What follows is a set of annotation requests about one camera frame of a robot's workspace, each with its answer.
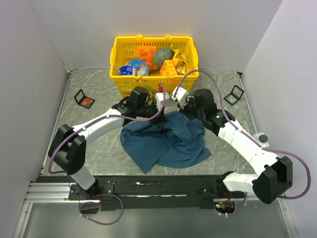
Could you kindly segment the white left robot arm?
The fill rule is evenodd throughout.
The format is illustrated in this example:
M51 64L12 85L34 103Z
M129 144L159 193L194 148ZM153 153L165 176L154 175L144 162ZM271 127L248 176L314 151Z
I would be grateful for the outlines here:
M98 138L133 121L164 122L164 106L168 94L163 84L153 102L148 91L135 87L130 96L113 105L104 114L73 127L62 125L56 132L48 152L50 164L56 163L78 186L86 199L93 199L99 193L99 183L85 166L86 148Z

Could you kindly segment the blue t-shirt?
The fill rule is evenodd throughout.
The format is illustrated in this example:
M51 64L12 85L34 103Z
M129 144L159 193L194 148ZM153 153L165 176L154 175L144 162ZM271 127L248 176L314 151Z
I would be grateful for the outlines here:
M156 164L186 168L211 155L205 147L205 127L200 120L190 120L177 111L165 117L164 123L151 125L148 121L137 121L121 130L123 149L145 174Z

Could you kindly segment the orange leaf brooch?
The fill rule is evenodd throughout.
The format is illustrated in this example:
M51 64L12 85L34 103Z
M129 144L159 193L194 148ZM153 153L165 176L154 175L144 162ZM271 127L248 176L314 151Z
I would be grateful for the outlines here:
M87 105L90 104L90 99L89 98L85 98L82 103L87 106Z

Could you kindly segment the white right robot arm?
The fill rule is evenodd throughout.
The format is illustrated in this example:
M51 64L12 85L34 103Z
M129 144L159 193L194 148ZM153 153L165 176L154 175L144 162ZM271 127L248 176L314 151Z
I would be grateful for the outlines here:
M206 129L230 144L253 168L254 174L232 171L221 175L216 191L228 197L236 191L253 193L265 204L271 204L293 184L293 163L284 156L265 151L251 140L251 135L227 111L217 108L209 89L199 89L190 95L184 88L175 89L173 100L189 119L200 120Z

